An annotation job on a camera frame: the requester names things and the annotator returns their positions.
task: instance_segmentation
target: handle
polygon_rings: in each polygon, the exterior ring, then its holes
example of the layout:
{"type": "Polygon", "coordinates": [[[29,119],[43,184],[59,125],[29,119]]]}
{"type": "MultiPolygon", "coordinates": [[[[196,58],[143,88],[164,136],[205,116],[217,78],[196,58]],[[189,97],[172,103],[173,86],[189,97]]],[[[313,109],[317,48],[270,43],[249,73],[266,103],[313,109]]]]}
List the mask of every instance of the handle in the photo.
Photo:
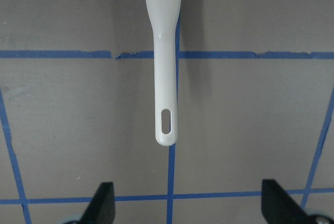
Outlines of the handle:
{"type": "Polygon", "coordinates": [[[154,38],[156,139],[162,146],[177,140],[175,28],[181,0],[146,0],[154,38]],[[170,131],[162,129],[162,113],[169,111],[170,131]]]}
{"type": "Polygon", "coordinates": [[[177,140],[175,32],[154,37],[154,89],[156,99],[156,139],[162,146],[177,140]],[[169,110],[170,131],[162,129],[163,110],[169,110]]]}

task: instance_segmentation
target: gray wall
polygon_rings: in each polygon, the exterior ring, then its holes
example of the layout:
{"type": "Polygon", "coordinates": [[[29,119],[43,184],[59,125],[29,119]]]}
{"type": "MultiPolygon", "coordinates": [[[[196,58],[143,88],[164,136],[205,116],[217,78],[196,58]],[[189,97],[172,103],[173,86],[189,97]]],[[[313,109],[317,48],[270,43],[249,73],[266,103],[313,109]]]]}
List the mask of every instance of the gray wall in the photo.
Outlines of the gray wall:
{"type": "MultiPolygon", "coordinates": [[[[334,52],[333,0],[182,0],[181,51],[334,52]]],[[[152,50],[145,0],[1,0],[0,50],[152,50]]],[[[304,189],[334,84],[334,60],[182,59],[175,194],[304,189]]],[[[0,89],[28,199],[166,195],[154,139],[152,59],[0,58],[0,89]]],[[[330,125],[312,188],[333,188],[330,125]]],[[[0,200],[18,199],[3,129],[0,200]]],[[[302,194],[293,196],[299,203],[302,194]]],[[[176,199],[173,223],[265,223],[260,198],[176,199]]],[[[87,203],[29,204],[33,224],[87,203]]],[[[329,213],[334,193],[307,207],[329,213]]],[[[0,204],[3,224],[25,223],[0,204]]],[[[164,223],[166,200],[117,202],[115,223],[164,223]]]]}

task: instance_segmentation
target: tile grid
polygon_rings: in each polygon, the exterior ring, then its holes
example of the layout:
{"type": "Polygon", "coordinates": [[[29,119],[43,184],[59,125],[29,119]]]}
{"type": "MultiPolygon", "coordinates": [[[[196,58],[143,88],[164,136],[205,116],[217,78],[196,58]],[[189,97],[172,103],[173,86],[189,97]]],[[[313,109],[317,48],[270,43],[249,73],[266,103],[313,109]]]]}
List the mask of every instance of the tile grid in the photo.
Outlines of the tile grid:
{"type": "MultiPolygon", "coordinates": [[[[334,59],[334,53],[291,53],[291,52],[268,52],[264,54],[255,54],[253,52],[181,52],[180,51],[180,19],[176,28],[176,74],[178,81],[178,59],[179,58],[271,58],[271,59],[334,59]]],[[[0,51],[0,58],[111,58],[108,51],[82,52],[82,51],[0,51]]],[[[153,58],[152,51],[139,52],[136,54],[122,54],[118,58],[153,58]]],[[[312,189],[313,178],[317,169],[318,161],[326,140],[327,130],[330,125],[331,116],[334,110],[334,88],[331,94],[329,106],[326,112],[324,124],[321,130],[319,141],[314,154],[312,166],[306,182],[306,187],[300,190],[288,190],[289,194],[302,194],[302,207],[306,206],[309,194],[314,193],[334,193],[334,188],[312,189]]],[[[13,169],[19,199],[0,199],[0,205],[22,205],[23,216],[26,224],[32,224],[29,204],[55,204],[55,203],[86,203],[91,200],[90,197],[77,198],[45,198],[45,199],[27,199],[22,183],[17,157],[11,146],[11,133],[9,122],[5,110],[5,104],[0,88],[0,120],[5,135],[6,145],[13,169]]],[[[168,161],[168,188],[166,195],[134,195],[134,196],[116,196],[116,201],[156,201],[166,200],[166,222],[173,222],[173,200],[174,199],[196,199],[196,198],[223,198],[223,197],[250,197],[260,196],[260,191],[246,192],[221,192],[221,193],[198,193],[198,194],[174,194],[174,171],[175,171],[175,145],[169,147],[168,161]]]]}

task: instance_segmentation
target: hanging hole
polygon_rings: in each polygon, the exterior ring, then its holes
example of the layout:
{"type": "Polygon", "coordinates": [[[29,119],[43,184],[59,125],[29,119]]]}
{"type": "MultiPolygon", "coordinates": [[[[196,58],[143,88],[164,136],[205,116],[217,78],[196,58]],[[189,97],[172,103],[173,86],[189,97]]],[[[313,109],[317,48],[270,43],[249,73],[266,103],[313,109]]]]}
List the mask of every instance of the hanging hole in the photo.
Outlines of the hanging hole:
{"type": "Polygon", "coordinates": [[[164,134],[171,132],[171,111],[164,109],[161,112],[161,128],[164,134]]]}

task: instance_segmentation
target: plastic spatula handle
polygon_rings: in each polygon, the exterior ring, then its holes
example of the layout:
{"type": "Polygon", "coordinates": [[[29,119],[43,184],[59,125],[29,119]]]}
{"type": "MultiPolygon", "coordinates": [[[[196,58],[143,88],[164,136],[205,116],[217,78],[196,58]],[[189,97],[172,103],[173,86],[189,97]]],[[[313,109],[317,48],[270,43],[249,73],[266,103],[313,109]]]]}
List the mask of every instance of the plastic spatula handle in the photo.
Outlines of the plastic spatula handle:
{"type": "Polygon", "coordinates": [[[156,139],[163,146],[177,140],[175,28],[181,0],[146,0],[154,39],[156,139]],[[162,111],[170,112],[170,131],[162,131],[162,111]]]}

